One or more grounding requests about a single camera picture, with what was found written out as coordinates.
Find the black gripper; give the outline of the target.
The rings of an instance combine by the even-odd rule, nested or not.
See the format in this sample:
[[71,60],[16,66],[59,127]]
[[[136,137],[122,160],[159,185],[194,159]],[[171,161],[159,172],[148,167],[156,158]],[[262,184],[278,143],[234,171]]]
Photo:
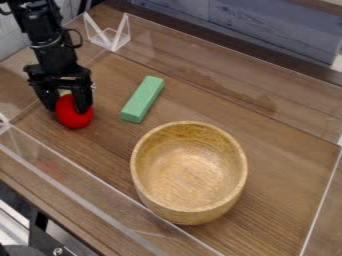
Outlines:
[[84,114],[93,103],[91,71],[77,63],[76,49],[83,43],[73,44],[68,33],[57,33],[45,41],[33,41],[32,49],[37,63],[24,66],[28,83],[36,96],[49,111],[56,110],[60,97],[57,89],[71,90],[75,109]]

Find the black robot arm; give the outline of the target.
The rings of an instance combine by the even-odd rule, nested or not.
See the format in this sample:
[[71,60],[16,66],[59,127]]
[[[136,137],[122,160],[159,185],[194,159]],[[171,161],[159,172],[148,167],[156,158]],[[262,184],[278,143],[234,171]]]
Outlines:
[[28,84],[49,111],[56,110],[60,98],[59,90],[69,90],[73,107],[84,114],[92,106],[91,70],[77,63],[76,49],[71,29],[61,25],[63,16],[53,0],[0,0],[8,11],[0,8],[3,15],[13,15],[20,31],[28,36],[37,63],[25,65]]

